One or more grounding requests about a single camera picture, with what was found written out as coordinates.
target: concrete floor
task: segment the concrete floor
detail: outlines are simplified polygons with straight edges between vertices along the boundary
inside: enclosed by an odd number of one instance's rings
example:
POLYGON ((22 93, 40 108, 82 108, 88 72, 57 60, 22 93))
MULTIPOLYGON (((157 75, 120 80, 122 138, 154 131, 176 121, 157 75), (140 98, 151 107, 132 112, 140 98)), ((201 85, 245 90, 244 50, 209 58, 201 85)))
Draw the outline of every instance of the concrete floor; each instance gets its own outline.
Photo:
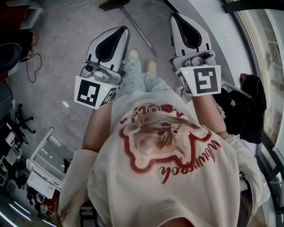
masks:
MULTIPOLYGON (((36 130, 36 134, 23 130, 28 141, 28 145, 23 146, 23 156, 26 158, 29 158, 51 127, 55 128, 53 137, 61 144, 60 152, 73 153, 81 147, 92 109, 73 101, 75 76, 81 71, 90 42, 105 30, 126 25, 130 29, 128 49, 138 50, 142 65, 145 65, 146 60, 156 60, 158 76, 170 86, 177 82, 169 64, 169 59, 174 57, 174 47, 170 42, 169 9, 150 0, 133 0, 125 6, 156 50, 156 58, 120 9, 107 12, 99 9, 103 0, 91 0, 71 8, 45 5, 71 5, 78 2, 83 1, 41 2, 44 11, 36 25, 40 39, 34 52, 41 54, 42 67, 37 72, 35 83, 29 82, 25 63, 21 63, 18 73, 8 80, 17 104, 23 104, 24 114, 34 117, 29 125, 36 130), (63 101, 69 105, 68 108, 63 105, 63 101)), ((34 80, 33 70, 38 67, 38 56, 28 61, 31 80, 34 80)))

